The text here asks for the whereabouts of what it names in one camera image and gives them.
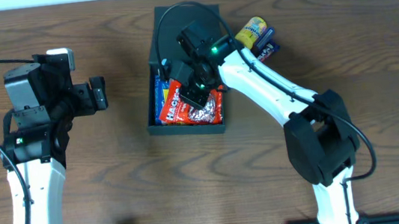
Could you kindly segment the yellow Mentos candy tub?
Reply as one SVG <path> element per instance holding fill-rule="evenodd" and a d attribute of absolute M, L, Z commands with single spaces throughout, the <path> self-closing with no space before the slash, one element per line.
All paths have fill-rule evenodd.
<path fill-rule="evenodd" d="M 264 19 L 254 16 L 236 34 L 235 39 L 247 49 L 251 49 L 266 30 L 267 24 Z"/>

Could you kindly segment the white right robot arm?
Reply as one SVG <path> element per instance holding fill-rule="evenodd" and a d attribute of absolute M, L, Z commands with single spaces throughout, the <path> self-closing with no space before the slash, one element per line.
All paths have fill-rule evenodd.
<path fill-rule="evenodd" d="M 356 224 L 351 181 L 363 136 L 342 98 L 285 79 L 232 33 L 216 40 L 195 23 L 177 41 L 187 61 L 163 59 L 160 73 L 180 82 L 180 96 L 199 108 L 220 85 L 244 94 L 283 127 L 291 165 L 313 186 L 319 224 Z"/>

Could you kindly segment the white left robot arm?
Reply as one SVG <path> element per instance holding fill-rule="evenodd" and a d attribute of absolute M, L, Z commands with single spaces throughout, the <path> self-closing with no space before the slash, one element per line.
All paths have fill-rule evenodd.
<path fill-rule="evenodd" d="M 13 224 L 62 224 L 66 149 L 75 117 L 108 107 L 101 76 L 75 85 L 71 49 L 51 49 L 5 73 L 12 108 L 3 120 L 3 167 L 13 202 Z"/>

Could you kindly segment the red Hacks candy bag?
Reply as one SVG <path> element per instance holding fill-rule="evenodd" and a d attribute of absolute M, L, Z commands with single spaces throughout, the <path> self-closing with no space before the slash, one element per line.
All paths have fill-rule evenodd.
<path fill-rule="evenodd" d="M 222 123 L 222 92 L 212 90 L 205 107 L 196 109 L 180 98 L 180 88 L 179 82 L 170 81 L 168 98 L 159 117 L 165 124 L 207 125 Z"/>

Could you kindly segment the purple Dairy Milk chocolate bar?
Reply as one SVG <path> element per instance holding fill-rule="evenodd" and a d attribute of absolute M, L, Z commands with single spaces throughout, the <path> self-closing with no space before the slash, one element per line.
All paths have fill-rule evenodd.
<path fill-rule="evenodd" d="M 280 50 L 280 46 L 273 40 L 268 42 L 263 46 L 262 49 L 257 53 L 257 59 L 261 62 L 268 59 L 273 53 L 278 52 Z"/>

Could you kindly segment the yellow Hacks candy bag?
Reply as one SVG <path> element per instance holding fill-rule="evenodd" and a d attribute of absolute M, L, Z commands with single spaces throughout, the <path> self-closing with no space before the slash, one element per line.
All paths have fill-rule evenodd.
<path fill-rule="evenodd" d="M 168 98 L 168 92 L 169 92 L 169 88 L 164 88 L 162 90 L 162 94 L 163 94 L 163 101 L 164 103 L 166 102 L 167 98 Z"/>

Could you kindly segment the blue cookie roll pack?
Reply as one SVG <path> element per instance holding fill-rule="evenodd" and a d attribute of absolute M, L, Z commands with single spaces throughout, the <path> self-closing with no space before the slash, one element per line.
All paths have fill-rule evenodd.
<path fill-rule="evenodd" d="M 154 121 L 156 122 L 156 125 L 161 126 L 161 125 L 165 125 L 165 122 L 162 121 L 159 117 L 161 115 L 161 111 L 163 109 L 163 106 L 165 105 L 164 100 L 163 100 L 163 94 L 162 94 L 162 90 L 166 89 L 166 88 L 170 88 L 169 87 L 170 82 L 169 81 L 162 81 L 160 79 L 159 75 L 155 75 L 154 76 Z"/>

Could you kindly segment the black fabric storage box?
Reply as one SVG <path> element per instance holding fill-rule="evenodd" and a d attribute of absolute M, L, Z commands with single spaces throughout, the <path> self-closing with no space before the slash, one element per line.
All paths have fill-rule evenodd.
<path fill-rule="evenodd" d="M 196 6 L 180 6 L 173 10 L 168 7 L 160 6 L 154 8 L 154 26 L 159 31 L 159 54 L 161 58 L 169 60 L 183 60 L 187 58 L 181 46 L 176 41 L 180 31 L 192 22 L 197 22 L 204 31 L 211 34 L 214 39 L 222 36 L 219 21 L 209 12 Z M 158 75 L 158 61 L 156 58 L 155 43 L 150 45 L 149 54 L 149 98 L 148 98 L 148 118 L 147 131 L 152 136 L 167 135 L 201 135 L 201 134 L 221 134 L 225 132 L 226 123 L 222 120 L 220 124 L 207 125 L 163 125 L 156 120 L 156 91 L 155 79 Z"/>

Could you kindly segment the small blue candy stick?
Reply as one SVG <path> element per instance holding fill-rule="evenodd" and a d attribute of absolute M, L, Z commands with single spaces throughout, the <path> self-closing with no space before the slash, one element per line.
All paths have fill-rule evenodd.
<path fill-rule="evenodd" d="M 266 46 L 267 43 L 270 42 L 274 33 L 275 33 L 274 28 L 272 28 L 272 27 L 266 28 L 266 30 L 262 33 L 262 35 L 255 41 L 255 43 L 252 47 L 252 51 L 256 52 L 256 51 L 260 51 L 261 49 L 263 49 L 263 47 Z"/>

